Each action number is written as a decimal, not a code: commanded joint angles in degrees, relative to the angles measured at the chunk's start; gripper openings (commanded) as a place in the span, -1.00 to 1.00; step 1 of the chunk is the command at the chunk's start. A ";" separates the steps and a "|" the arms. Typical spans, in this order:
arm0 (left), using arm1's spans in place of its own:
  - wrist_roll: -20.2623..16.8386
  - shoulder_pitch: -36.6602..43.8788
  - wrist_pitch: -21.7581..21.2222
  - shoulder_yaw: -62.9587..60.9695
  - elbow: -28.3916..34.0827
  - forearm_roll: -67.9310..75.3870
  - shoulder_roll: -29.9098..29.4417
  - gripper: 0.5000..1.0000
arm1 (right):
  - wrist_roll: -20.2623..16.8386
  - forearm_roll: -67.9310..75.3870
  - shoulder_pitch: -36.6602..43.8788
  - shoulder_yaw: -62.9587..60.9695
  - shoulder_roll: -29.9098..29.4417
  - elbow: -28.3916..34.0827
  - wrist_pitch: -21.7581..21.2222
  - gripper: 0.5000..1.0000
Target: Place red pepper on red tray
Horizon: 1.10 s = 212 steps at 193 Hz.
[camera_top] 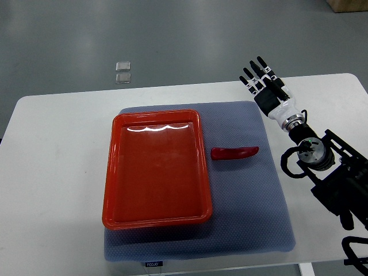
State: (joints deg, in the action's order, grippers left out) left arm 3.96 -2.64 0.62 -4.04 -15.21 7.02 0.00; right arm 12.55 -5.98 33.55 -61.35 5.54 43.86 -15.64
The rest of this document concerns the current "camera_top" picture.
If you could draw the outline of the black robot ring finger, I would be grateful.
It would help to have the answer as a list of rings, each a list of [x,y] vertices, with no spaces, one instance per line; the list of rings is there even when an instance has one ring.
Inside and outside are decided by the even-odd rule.
[[[253,75],[253,73],[250,72],[249,69],[247,69],[246,67],[243,68],[244,73],[248,76],[248,78],[253,82],[254,86],[258,89],[258,90],[263,90],[264,89],[264,85],[262,82],[258,81],[258,79]]]

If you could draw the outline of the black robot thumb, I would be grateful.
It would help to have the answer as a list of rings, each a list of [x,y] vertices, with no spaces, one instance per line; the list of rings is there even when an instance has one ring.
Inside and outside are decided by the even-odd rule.
[[[265,78],[264,80],[266,87],[271,90],[271,92],[281,101],[287,101],[289,96],[278,86],[276,85],[271,79]]]

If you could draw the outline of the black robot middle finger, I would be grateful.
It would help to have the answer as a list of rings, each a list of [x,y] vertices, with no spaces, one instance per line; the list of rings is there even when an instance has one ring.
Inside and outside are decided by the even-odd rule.
[[[250,61],[250,66],[260,80],[262,80],[265,84],[268,84],[270,82],[270,77],[253,60]]]

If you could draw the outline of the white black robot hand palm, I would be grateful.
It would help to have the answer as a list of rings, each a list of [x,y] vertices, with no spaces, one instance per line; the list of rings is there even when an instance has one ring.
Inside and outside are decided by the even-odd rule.
[[[275,120],[279,126],[296,126],[304,123],[304,115],[296,108],[296,100],[287,86],[280,86],[278,82],[272,80],[289,96],[287,101],[281,101],[262,80],[259,81],[263,83],[264,89],[258,90],[259,93],[254,95],[254,101],[265,116]]]

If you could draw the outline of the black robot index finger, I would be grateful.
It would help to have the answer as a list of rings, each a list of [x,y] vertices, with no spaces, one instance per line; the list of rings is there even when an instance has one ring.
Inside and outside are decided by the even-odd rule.
[[[257,61],[259,62],[259,64],[263,67],[265,73],[269,76],[270,79],[272,80],[276,80],[277,76],[274,73],[274,71],[267,65],[267,63],[260,57],[257,56],[256,57]]]

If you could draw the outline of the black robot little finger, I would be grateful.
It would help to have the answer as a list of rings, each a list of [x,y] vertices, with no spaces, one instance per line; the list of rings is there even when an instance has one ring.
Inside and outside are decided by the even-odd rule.
[[[252,95],[257,95],[259,93],[257,88],[255,88],[252,84],[250,84],[250,82],[248,80],[246,80],[246,78],[244,76],[239,76],[239,80],[245,85],[245,87],[248,89],[248,91]]]

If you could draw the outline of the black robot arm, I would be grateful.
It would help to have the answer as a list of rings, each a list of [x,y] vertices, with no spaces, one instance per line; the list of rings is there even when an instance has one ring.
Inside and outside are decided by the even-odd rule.
[[[314,183],[312,194],[340,218],[344,229],[354,229],[354,217],[366,226],[367,159],[330,130],[318,137],[307,123],[308,112],[296,108],[284,81],[260,56],[256,59],[239,79],[262,113],[295,143],[281,156],[282,171],[293,179],[308,177]]]

